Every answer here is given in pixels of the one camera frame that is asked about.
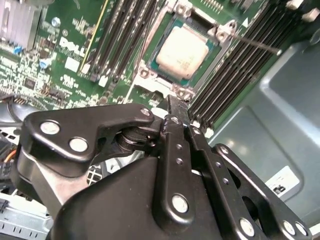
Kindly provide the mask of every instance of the gray metal panel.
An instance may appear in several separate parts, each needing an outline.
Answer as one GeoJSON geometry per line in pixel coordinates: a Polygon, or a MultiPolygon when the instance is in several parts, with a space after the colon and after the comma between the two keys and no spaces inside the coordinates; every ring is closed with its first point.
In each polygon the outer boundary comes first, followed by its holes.
{"type": "Polygon", "coordinates": [[[308,225],[320,222],[320,51],[291,46],[213,138],[264,182],[289,166],[300,183],[280,198],[308,225]]]}

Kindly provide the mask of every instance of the metal rod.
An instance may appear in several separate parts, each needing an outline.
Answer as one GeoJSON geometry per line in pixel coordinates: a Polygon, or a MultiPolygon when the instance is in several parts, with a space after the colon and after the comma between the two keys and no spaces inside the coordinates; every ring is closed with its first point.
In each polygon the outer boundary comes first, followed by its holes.
{"type": "Polygon", "coordinates": [[[266,44],[263,44],[262,42],[258,42],[258,41],[254,41],[254,40],[251,40],[251,39],[248,39],[248,38],[245,38],[245,37],[242,37],[242,36],[238,36],[236,34],[230,34],[230,36],[234,39],[238,39],[244,43],[247,43],[247,44],[250,44],[252,46],[255,46],[259,49],[263,49],[263,50],[266,50],[266,51],[269,51],[277,56],[280,56],[282,54],[282,50],[279,49],[279,48],[276,48],[276,47],[272,47],[272,46],[268,46],[266,44]]]}

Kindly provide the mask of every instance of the black metal clamp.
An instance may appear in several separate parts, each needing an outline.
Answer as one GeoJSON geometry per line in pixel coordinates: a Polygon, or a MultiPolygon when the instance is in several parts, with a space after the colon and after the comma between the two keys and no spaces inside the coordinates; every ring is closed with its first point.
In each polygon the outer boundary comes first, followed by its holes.
{"type": "Polygon", "coordinates": [[[210,148],[183,102],[162,107],[164,119],[140,104],[27,117],[11,178],[55,218],[48,239],[312,239],[229,148],[210,148]],[[87,186],[92,163],[135,150],[145,158],[87,186]]]}

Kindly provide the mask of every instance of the capacitor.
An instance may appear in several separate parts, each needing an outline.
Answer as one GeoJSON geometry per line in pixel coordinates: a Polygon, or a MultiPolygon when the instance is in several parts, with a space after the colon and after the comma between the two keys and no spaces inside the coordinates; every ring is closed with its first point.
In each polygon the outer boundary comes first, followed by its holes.
{"type": "Polygon", "coordinates": [[[19,53],[22,52],[22,46],[16,46],[14,49],[13,49],[13,54],[16,54],[18,55],[19,53]]]}
{"type": "Polygon", "coordinates": [[[54,17],[54,18],[52,18],[52,20],[51,20],[51,25],[52,26],[54,26],[55,28],[59,28],[60,27],[60,25],[61,25],[61,20],[60,20],[60,18],[58,18],[58,17],[54,17]]]}
{"type": "Polygon", "coordinates": [[[41,69],[47,69],[48,67],[50,67],[52,64],[52,60],[50,58],[47,59],[40,59],[39,61],[39,67],[41,69]]]}

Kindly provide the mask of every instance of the orange wire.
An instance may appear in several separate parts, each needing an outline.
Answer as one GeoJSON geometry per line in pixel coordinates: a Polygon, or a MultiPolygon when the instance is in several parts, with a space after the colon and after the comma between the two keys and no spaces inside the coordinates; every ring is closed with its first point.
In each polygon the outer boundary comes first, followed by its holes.
{"type": "Polygon", "coordinates": [[[13,150],[10,154],[5,158],[4,163],[8,163],[11,158],[16,154],[17,150],[13,150]]]}

